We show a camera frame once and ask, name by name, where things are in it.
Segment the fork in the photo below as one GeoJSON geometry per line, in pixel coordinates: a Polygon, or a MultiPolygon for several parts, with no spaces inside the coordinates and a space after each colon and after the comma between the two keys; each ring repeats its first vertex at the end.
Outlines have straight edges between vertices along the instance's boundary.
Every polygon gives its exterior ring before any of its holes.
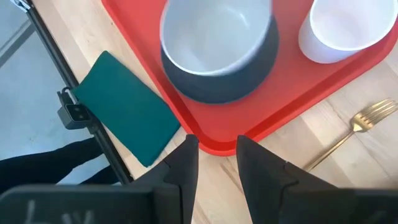
{"type": "Polygon", "coordinates": [[[304,167],[304,170],[310,172],[313,168],[319,165],[319,163],[325,160],[332,152],[340,147],[355,132],[364,133],[366,131],[369,131],[371,128],[373,128],[374,125],[376,125],[378,122],[397,110],[398,104],[390,98],[382,100],[370,107],[361,110],[350,121],[351,131],[332,148],[327,150],[327,152],[308,163],[304,167]]]}

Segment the light wood surface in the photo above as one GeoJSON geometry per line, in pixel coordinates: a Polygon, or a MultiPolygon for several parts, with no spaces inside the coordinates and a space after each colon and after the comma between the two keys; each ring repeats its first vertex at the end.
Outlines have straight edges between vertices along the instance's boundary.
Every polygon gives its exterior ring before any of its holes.
{"type": "MultiPolygon", "coordinates": [[[[33,0],[79,81],[104,50],[111,52],[157,94],[146,74],[99,0],[33,0]]],[[[260,144],[303,167],[349,131],[349,119],[385,98],[398,100],[398,45],[373,69],[319,102],[260,144]]],[[[368,133],[349,138],[312,174],[338,187],[398,188],[398,113],[368,133]]],[[[148,171],[108,131],[131,175],[148,171]]],[[[158,161],[185,138],[179,129],[158,161]]],[[[236,158],[200,151],[200,170],[193,223],[250,223],[237,172],[236,158]]]]}

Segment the tray rim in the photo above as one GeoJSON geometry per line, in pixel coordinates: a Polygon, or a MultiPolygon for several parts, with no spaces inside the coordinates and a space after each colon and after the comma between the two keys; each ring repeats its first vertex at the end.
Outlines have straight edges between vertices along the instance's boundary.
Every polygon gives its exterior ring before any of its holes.
{"type": "MultiPolygon", "coordinates": [[[[110,17],[116,24],[116,27],[119,29],[123,38],[126,40],[128,45],[130,46],[130,48],[132,49],[132,51],[138,58],[140,64],[144,67],[144,69],[145,69],[146,73],[148,74],[148,76],[150,77],[150,79],[155,83],[155,86],[160,91],[160,94],[162,95],[164,101],[170,106],[170,109],[176,115],[178,121],[181,123],[181,126],[184,128],[184,130],[188,134],[195,134],[192,131],[190,125],[186,121],[186,115],[183,115],[180,112],[180,110],[176,107],[174,100],[171,100],[169,94],[165,91],[163,85],[160,83],[160,81],[158,80],[156,75],[154,75],[152,68],[150,68],[148,63],[145,63],[144,56],[142,55],[142,52],[141,52],[142,49],[140,47],[138,47],[137,44],[135,44],[136,41],[134,41],[128,35],[125,35],[125,34],[127,34],[127,32],[126,32],[122,22],[120,22],[120,20],[118,19],[118,16],[115,15],[114,11],[112,10],[112,6],[111,6],[112,0],[101,0],[101,2],[103,3],[103,6],[106,9],[106,12],[110,15],[110,17]]],[[[271,133],[273,133],[274,131],[276,131],[277,129],[282,127],[283,125],[287,124],[289,121],[293,120],[294,118],[298,117],[300,114],[305,112],[306,110],[310,109],[315,104],[319,103],[321,100],[324,100],[325,98],[330,96],[332,93],[339,90],[341,87],[347,85],[349,82],[353,81],[355,78],[358,78],[363,73],[367,72],[368,70],[370,70],[371,68],[376,66],[378,63],[383,61],[388,56],[388,54],[391,52],[391,50],[394,48],[394,46],[397,42],[397,41],[393,40],[394,38],[395,38],[395,40],[398,39],[398,19],[396,20],[396,22],[395,22],[393,28],[390,30],[390,32],[382,40],[380,40],[380,42],[386,41],[383,48],[377,54],[374,54],[370,58],[370,60],[368,60],[367,64],[363,64],[363,66],[360,68],[357,68],[355,70],[355,72],[350,73],[349,75],[343,77],[338,82],[335,82],[332,85],[329,85],[328,88],[324,88],[322,90],[317,91],[317,94],[314,97],[310,98],[309,100],[308,99],[305,100],[306,101],[305,103],[297,105],[294,109],[289,109],[290,112],[287,113],[285,116],[283,116],[283,118],[278,119],[276,122],[273,122],[273,124],[271,124],[271,125],[268,125],[267,128],[262,128],[262,131],[253,131],[253,129],[256,129],[261,123],[266,123],[266,121],[269,118],[271,118],[272,116],[274,116],[275,114],[278,114],[283,110],[287,110],[286,108],[288,108],[292,104],[294,104],[295,101],[302,100],[302,98],[304,98],[304,95],[309,94],[311,91],[314,91],[314,89],[316,89],[316,87],[325,84],[330,77],[333,77],[333,75],[329,76],[327,79],[323,80],[321,83],[318,83],[313,88],[309,89],[305,93],[298,96],[296,99],[294,99],[293,101],[288,103],[286,106],[277,110],[274,114],[272,114],[268,118],[264,119],[260,123],[253,126],[248,132],[244,133],[244,135],[248,136],[249,138],[251,138],[257,142],[264,139],[265,137],[267,137],[268,135],[270,135],[271,133]]],[[[357,60],[359,60],[365,56],[367,56],[367,54],[363,54],[362,56],[356,58],[354,61],[345,65],[344,67],[339,69],[337,72],[347,69],[347,67],[349,67],[350,65],[355,63],[357,60]]],[[[232,149],[224,150],[224,151],[218,151],[218,150],[214,150],[214,149],[206,146],[202,142],[199,143],[199,146],[200,146],[200,149],[202,149],[203,151],[205,151],[209,154],[215,155],[215,156],[233,156],[236,154],[235,147],[233,147],[232,149]]]]}

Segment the green cover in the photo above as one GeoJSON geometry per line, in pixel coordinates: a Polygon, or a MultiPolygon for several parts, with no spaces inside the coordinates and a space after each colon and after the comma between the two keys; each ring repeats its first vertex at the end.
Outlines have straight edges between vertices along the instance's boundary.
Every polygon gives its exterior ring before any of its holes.
{"type": "Polygon", "coordinates": [[[107,51],[73,93],[146,167],[180,127],[169,106],[107,51]]]}

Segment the tray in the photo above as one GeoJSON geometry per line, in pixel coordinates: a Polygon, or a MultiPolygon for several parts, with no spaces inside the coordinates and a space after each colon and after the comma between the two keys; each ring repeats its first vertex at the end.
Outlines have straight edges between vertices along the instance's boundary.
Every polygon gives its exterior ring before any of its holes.
{"type": "Polygon", "coordinates": [[[398,37],[396,22],[376,45],[342,62],[317,64],[301,53],[298,44],[301,23],[313,1],[274,1],[280,48],[270,75],[239,101],[207,105],[183,96],[163,72],[159,24],[166,0],[102,2],[184,129],[198,137],[201,149],[217,156],[235,154],[239,134],[260,141],[360,76],[387,56],[398,37]]]}

